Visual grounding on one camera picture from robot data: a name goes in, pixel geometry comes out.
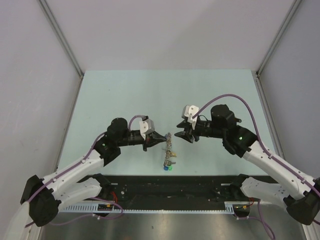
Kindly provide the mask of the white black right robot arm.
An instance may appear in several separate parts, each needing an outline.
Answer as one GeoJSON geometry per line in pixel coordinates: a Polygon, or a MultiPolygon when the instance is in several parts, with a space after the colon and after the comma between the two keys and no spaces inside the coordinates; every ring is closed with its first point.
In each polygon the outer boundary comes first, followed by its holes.
{"type": "Polygon", "coordinates": [[[254,164],[275,183],[255,180],[240,174],[230,188],[231,196],[242,201],[245,197],[260,199],[281,208],[297,222],[311,225],[320,211],[320,180],[303,173],[274,154],[252,131],[239,125],[240,119],[225,104],[211,108],[211,119],[201,120],[199,108],[186,105],[183,121],[177,125],[183,131],[175,136],[190,143],[201,137],[222,140],[223,147],[231,154],[254,164]]]}

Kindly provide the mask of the metal band with key rings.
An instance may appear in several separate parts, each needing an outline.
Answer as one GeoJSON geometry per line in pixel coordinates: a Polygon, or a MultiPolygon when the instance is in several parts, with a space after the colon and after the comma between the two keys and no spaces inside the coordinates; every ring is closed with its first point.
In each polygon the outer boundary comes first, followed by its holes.
{"type": "Polygon", "coordinates": [[[172,158],[176,158],[177,154],[175,152],[172,151],[172,134],[170,132],[168,132],[166,135],[166,142],[165,142],[165,148],[163,149],[165,151],[165,156],[164,156],[164,161],[163,161],[163,167],[169,167],[176,164],[176,162],[174,160],[172,160],[172,158]]]}

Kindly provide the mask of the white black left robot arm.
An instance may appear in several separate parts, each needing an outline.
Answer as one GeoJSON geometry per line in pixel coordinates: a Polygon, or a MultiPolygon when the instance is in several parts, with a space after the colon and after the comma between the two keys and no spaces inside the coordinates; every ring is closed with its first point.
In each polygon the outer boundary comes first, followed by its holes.
{"type": "Polygon", "coordinates": [[[121,147],[141,145],[143,151],[147,151],[166,140],[156,132],[154,122],[147,116],[139,122],[138,130],[131,130],[126,119],[117,117],[78,160],[42,178],[30,177],[20,202],[28,203],[32,224],[45,226],[68,205],[96,197],[105,200],[110,196],[109,182],[101,174],[84,182],[80,180],[115,160],[121,154],[121,147]]]}

